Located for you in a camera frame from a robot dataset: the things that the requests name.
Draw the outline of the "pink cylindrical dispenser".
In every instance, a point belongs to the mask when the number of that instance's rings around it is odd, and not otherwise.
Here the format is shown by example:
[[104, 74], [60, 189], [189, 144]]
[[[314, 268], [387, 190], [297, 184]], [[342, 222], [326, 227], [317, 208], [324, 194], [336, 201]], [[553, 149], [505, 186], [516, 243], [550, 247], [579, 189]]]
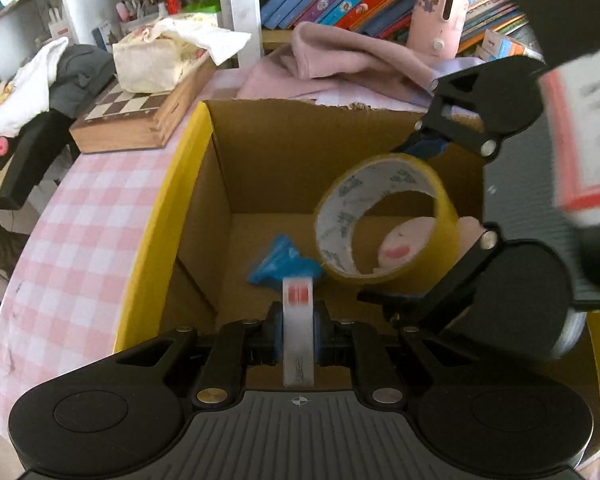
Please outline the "pink cylindrical dispenser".
[[469, 0], [416, 0], [406, 46], [449, 60], [460, 47]]

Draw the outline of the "wooden chess box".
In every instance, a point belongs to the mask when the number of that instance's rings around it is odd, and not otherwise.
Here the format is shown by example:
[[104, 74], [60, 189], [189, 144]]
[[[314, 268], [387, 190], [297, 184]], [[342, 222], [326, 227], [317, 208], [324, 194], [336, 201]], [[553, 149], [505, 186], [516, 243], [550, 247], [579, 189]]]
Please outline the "wooden chess box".
[[71, 126], [72, 138], [86, 154], [163, 148], [214, 72], [204, 54], [170, 92], [130, 93], [114, 81]]

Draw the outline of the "small red white box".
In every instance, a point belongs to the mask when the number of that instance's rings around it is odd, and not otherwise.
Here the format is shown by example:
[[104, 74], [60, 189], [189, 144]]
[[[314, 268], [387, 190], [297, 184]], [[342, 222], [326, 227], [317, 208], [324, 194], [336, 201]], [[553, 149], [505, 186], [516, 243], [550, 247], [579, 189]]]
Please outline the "small red white box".
[[288, 388], [314, 385], [313, 280], [283, 280], [283, 374]]

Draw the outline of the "blue plastic bag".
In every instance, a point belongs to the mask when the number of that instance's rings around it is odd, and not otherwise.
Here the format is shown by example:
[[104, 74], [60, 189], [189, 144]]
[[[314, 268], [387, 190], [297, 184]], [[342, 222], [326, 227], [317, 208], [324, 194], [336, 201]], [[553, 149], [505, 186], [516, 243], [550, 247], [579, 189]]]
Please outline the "blue plastic bag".
[[248, 283], [281, 290], [285, 278], [312, 278], [323, 276], [321, 265], [302, 255], [287, 235], [276, 236], [268, 253], [248, 276]]

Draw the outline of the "purple pink cloth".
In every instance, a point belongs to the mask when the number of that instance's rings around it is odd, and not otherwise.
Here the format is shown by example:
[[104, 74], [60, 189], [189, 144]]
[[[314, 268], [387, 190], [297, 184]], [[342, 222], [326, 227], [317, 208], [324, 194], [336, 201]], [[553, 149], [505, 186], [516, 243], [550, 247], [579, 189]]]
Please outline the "purple pink cloth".
[[356, 84], [389, 99], [426, 107], [436, 80], [482, 63], [480, 58], [442, 60], [357, 32], [302, 23], [291, 33], [289, 44], [253, 66], [237, 97], [307, 98]]

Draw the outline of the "yellow tape roll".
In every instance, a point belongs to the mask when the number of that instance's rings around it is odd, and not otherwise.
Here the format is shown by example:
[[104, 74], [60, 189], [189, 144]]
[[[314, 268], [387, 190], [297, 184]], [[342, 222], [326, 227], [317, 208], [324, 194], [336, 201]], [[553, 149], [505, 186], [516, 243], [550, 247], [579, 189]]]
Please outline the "yellow tape roll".
[[[424, 218], [432, 228], [424, 246], [395, 269], [381, 269], [378, 249], [405, 221]], [[413, 156], [364, 160], [332, 185], [315, 209], [315, 246], [323, 268], [353, 286], [377, 286], [399, 295], [422, 295], [451, 270], [460, 254], [458, 214], [436, 172]]]

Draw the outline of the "white tissue pack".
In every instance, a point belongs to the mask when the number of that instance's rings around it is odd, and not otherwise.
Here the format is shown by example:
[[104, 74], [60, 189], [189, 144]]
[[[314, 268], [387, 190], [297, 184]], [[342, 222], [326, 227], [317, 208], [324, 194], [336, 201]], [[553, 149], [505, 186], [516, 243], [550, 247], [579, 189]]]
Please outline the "white tissue pack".
[[169, 15], [133, 30], [112, 47], [118, 83], [130, 93], [173, 90], [209, 55], [219, 66], [251, 39], [222, 28], [212, 14]]

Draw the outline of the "yellow cardboard box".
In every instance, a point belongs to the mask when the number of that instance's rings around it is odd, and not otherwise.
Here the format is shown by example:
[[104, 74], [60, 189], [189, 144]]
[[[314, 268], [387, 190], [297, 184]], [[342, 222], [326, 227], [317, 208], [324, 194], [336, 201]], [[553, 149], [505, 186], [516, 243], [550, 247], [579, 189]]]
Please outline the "yellow cardboard box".
[[[420, 114], [302, 101], [210, 101], [183, 117], [192, 135], [171, 170], [178, 184], [155, 212], [126, 293], [114, 350], [176, 326], [212, 334], [263, 318], [274, 292], [247, 274], [276, 235], [318, 257], [314, 209], [336, 178], [387, 153]], [[459, 217], [483, 216], [483, 162], [451, 146], [427, 164]], [[600, 312], [576, 350], [542, 368], [573, 387], [600, 417]]]

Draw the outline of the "pink plush pig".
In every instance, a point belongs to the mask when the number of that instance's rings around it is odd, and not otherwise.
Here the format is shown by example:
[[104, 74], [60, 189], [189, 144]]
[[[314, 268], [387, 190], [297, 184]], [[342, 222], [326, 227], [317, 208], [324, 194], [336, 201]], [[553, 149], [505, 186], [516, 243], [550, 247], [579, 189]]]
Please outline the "pink plush pig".
[[374, 275], [415, 271], [436, 280], [478, 242], [486, 228], [474, 217], [417, 217], [393, 228], [380, 244]]

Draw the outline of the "orange blue white box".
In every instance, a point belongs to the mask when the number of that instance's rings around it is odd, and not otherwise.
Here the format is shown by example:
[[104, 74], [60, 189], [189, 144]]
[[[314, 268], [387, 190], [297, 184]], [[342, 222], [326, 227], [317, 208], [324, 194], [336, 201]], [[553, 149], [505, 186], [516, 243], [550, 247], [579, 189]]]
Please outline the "orange blue white box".
[[523, 44], [491, 29], [486, 31], [482, 44], [476, 49], [476, 55], [484, 62], [525, 54], [526, 47]]

